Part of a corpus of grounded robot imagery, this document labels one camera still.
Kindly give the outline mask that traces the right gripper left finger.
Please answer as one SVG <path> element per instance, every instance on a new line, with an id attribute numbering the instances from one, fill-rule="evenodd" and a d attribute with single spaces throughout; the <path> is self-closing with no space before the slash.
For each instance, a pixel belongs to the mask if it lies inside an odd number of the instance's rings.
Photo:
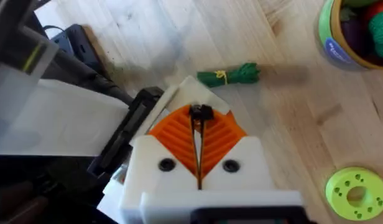
<path id="1" fill-rule="evenodd" d="M 124 223 L 188 223 L 198 195 L 194 130 L 183 106 L 134 141 L 119 211 Z"/>

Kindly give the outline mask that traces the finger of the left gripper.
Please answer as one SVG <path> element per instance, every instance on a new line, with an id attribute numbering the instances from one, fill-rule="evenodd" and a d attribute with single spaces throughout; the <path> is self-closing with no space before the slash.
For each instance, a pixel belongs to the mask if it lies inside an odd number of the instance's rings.
<path id="1" fill-rule="evenodd" d="M 135 145 L 135 140 L 139 136 L 145 135 L 150 128 L 158 122 L 161 112 L 167 110 L 171 113 L 185 105 L 208 105 L 222 114 L 230 112 L 230 107 L 227 102 L 215 95 L 196 78 L 187 76 L 181 84 L 172 85 L 164 91 L 152 111 L 135 133 L 130 141 L 130 145 Z"/>

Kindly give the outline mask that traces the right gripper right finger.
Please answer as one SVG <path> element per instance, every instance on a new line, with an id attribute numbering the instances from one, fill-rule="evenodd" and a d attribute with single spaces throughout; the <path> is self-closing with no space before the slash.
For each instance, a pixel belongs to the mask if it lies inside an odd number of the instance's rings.
<path id="1" fill-rule="evenodd" d="M 247 135 L 232 116 L 206 105 L 201 110 L 199 189 L 273 189 L 261 140 Z"/>

